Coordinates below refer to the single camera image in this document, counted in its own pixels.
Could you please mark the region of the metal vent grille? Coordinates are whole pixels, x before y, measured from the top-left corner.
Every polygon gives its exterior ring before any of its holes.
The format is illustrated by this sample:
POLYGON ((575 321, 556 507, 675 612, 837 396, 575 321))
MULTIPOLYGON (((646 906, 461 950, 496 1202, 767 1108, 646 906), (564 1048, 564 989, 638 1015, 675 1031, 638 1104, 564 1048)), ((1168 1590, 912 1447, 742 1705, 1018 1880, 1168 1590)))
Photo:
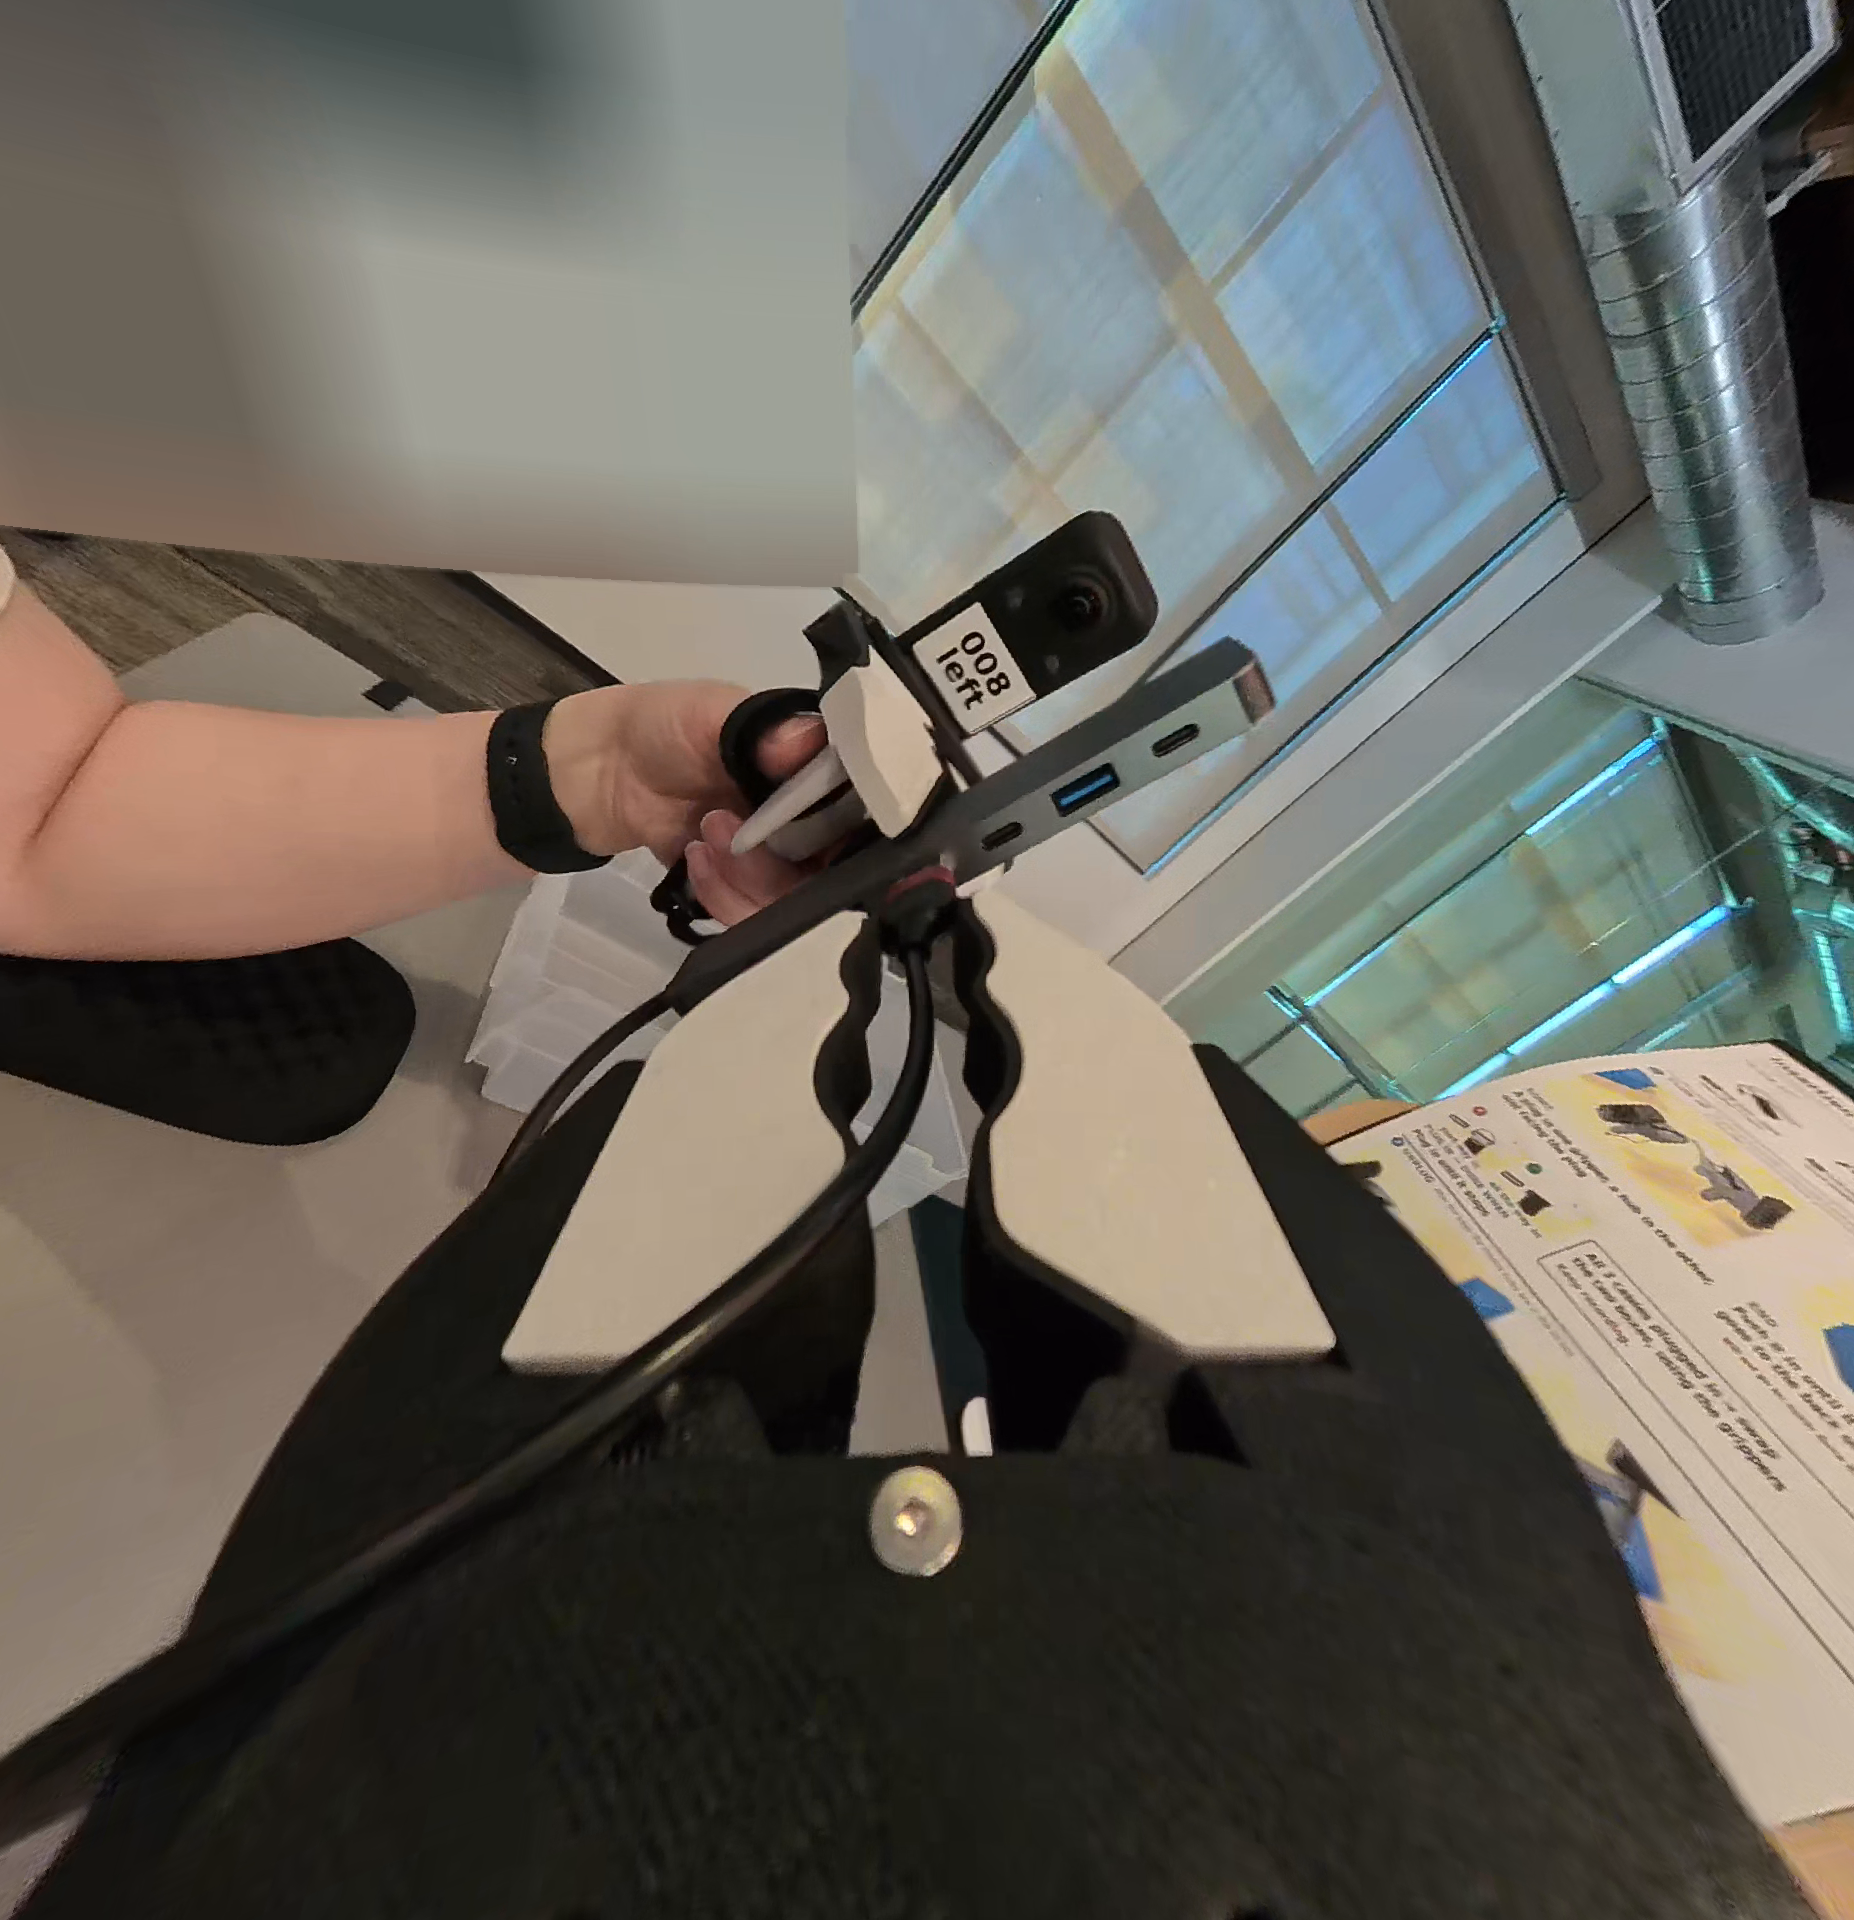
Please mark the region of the metal vent grille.
POLYGON ((1700 183, 1836 52, 1834 0, 1619 3, 1674 189, 1700 183))

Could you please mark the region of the printed instruction sheet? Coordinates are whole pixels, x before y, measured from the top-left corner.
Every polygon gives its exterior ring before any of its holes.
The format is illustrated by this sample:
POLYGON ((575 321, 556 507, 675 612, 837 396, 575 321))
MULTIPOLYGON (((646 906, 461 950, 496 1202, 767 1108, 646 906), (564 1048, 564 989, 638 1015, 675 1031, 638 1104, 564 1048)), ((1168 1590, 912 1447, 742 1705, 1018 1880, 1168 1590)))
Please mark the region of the printed instruction sheet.
POLYGON ((1854 1094, 1781 1046, 1611 1052, 1329 1155, 1525 1374, 1754 1816, 1854 1810, 1854 1094))

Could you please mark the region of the silver metal duct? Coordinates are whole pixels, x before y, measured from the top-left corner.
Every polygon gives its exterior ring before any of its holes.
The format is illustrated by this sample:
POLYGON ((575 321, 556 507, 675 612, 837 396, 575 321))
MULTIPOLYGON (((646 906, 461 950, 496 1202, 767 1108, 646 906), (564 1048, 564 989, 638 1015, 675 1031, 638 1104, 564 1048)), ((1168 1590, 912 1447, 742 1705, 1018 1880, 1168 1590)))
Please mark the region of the silver metal duct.
POLYGON ((1822 575, 1755 144, 1674 204, 1579 234, 1674 616, 1713 647, 1775 639, 1822 575))

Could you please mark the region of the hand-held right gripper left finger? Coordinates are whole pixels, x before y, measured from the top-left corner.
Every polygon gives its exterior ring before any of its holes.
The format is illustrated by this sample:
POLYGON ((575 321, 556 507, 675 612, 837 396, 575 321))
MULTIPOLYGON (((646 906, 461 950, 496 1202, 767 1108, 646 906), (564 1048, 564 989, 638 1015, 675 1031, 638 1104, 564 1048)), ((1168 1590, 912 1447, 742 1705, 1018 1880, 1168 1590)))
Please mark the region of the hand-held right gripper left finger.
POLYGON ((878 931, 833 913, 657 1039, 504 1338, 508 1371, 632 1360, 794 1223, 866 1114, 878 989, 878 931))

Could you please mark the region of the grey usb hub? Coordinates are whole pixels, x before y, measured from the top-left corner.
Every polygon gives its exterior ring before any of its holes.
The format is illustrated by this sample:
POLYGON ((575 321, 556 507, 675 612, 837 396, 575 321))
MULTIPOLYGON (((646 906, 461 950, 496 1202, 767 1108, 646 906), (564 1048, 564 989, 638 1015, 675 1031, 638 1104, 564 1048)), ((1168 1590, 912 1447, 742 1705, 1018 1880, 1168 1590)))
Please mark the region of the grey usb hub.
POLYGON ((1062 831, 1095 819, 1109 805, 1132 799, 1254 733, 1268 710, 1272 684, 1263 661, 1245 642, 1219 639, 977 789, 944 795, 909 832, 866 842, 735 931, 692 948, 663 986, 662 1011, 692 1011, 825 920, 886 910, 912 875, 944 873, 950 886, 972 886, 1028 857, 1062 831))

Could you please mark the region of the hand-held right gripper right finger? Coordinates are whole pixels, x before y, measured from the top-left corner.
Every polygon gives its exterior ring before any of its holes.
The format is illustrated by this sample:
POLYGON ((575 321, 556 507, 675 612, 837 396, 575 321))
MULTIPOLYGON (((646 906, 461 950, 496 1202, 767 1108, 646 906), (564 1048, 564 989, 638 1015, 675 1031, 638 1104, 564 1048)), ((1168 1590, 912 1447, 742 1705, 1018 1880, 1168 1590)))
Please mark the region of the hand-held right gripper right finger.
POLYGON ((967 1202, 1028 1279, 1197 1364, 1332 1327, 1191 1038, 1005 892, 960 902, 967 1202))

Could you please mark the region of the glass window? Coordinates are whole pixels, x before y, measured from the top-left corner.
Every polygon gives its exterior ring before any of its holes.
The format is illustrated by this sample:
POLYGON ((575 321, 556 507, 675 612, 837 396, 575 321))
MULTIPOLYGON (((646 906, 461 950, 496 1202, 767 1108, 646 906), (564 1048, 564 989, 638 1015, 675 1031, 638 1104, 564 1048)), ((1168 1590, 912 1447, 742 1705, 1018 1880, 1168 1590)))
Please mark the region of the glass window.
POLYGON ((1556 507, 1381 3, 845 3, 858 562, 912 621, 1081 514, 1155 635, 1044 744, 1248 642, 1272 720, 1095 832, 1159 873, 1556 507))

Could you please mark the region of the clear plastic bin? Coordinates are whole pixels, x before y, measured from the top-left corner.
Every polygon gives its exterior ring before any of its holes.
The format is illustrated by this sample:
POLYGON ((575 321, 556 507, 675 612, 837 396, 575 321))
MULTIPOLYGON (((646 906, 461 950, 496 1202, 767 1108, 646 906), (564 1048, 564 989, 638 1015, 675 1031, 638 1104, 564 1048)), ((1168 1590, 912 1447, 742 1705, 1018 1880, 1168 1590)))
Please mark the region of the clear plastic bin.
MULTIPOLYGON (((652 890, 663 866, 646 851, 616 856, 585 875, 542 875, 519 902, 487 982, 465 1060, 482 1070, 482 1102, 530 1114, 578 1046, 663 989, 684 943, 663 931, 652 890)), ((866 1027, 870 1094, 855 1115, 866 1137, 906 1052, 906 982, 889 963, 878 1015, 866 1027)), ((870 1226, 965 1181, 956 1102, 937 1060, 921 1108, 893 1166, 866 1202, 870 1226)))

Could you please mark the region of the person's left forearm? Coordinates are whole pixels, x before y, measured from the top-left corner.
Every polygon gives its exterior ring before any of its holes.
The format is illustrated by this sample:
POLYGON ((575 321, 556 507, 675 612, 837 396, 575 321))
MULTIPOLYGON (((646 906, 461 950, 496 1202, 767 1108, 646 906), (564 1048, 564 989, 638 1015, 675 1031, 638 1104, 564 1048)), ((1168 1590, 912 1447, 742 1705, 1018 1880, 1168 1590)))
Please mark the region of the person's left forearm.
POLYGON ((0 950, 220 962, 508 890, 487 733, 126 704, 0 548, 0 950))

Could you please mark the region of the person's left hand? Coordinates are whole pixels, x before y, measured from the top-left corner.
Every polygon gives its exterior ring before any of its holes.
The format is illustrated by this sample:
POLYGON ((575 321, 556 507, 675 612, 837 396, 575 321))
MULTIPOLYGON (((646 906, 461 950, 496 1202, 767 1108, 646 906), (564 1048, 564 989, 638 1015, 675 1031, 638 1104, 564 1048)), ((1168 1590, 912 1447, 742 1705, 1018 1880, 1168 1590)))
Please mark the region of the person's left hand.
POLYGON ((723 682, 610 684, 557 699, 542 750, 556 805, 589 856, 646 851, 681 864, 692 902, 735 927, 809 880, 809 864, 735 851, 754 805, 727 777, 721 736, 744 704, 723 682))

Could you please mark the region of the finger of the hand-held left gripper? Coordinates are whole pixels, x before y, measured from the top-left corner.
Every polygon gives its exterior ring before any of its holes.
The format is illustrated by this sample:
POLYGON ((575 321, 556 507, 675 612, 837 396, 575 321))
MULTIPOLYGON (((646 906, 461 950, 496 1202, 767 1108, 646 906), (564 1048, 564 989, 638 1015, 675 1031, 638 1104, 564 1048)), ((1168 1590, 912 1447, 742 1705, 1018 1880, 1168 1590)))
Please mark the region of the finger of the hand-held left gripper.
POLYGON ((845 668, 822 699, 825 744, 875 832, 909 832, 948 791, 932 716, 889 661, 845 668))

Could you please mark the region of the black wristband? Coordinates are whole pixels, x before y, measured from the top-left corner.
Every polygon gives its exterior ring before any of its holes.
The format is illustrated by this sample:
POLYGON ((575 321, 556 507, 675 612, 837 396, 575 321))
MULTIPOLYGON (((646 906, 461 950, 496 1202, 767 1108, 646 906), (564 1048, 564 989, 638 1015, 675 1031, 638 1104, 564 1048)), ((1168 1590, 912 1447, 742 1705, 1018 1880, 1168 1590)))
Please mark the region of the black wristband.
POLYGON ((508 707, 487 728, 487 814, 500 851, 532 875, 585 875, 610 856, 585 851, 556 799, 544 728, 557 704, 508 707))

